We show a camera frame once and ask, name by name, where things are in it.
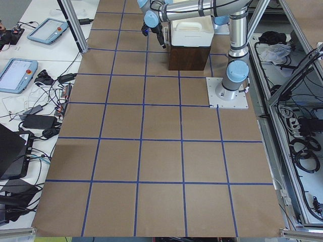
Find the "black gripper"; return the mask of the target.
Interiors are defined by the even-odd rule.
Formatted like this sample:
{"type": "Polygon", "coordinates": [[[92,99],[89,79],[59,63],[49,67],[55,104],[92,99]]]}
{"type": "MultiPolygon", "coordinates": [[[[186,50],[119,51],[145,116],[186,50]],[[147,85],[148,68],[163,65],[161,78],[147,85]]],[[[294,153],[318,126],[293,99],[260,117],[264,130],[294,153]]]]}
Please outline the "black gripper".
{"type": "Polygon", "coordinates": [[[156,34],[157,36],[157,40],[159,42],[159,45],[165,49],[166,48],[166,44],[164,41],[164,36],[162,34],[162,25],[161,23],[159,23],[156,27],[148,27],[145,23],[143,23],[142,27],[141,27],[141,32],[144,36],[148,35],[149,30],[156,34]]]}

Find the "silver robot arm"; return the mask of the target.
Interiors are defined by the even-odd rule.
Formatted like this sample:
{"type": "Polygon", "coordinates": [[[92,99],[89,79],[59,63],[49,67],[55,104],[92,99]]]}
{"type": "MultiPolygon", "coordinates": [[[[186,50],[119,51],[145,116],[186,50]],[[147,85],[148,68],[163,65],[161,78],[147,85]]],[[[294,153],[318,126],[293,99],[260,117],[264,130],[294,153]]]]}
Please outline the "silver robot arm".
{"type": "Polygon", "coordinates": [[[243,93],[248,76],[247,16],[249,1],[138,1],[143,13],[144,35],[156,34],[166,47],[165,22],[170,27],[169,69],[202,70],[206,55],[228,47],[228,64],[222,81],[211,91],[220,101],[232,101],[243,93]]]}

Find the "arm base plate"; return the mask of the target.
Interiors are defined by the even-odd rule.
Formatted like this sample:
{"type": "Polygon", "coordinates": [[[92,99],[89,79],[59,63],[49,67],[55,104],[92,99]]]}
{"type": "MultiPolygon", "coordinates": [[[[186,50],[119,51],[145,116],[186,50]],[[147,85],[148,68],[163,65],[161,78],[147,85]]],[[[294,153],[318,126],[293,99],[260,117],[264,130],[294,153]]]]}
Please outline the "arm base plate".
{"type": "Polygon", "coordinates": [[[248,109],[243,84],[236,91],[228,91],[222,86],[219,77],[206,77],[209,107],[216,109],[248,109]]]}

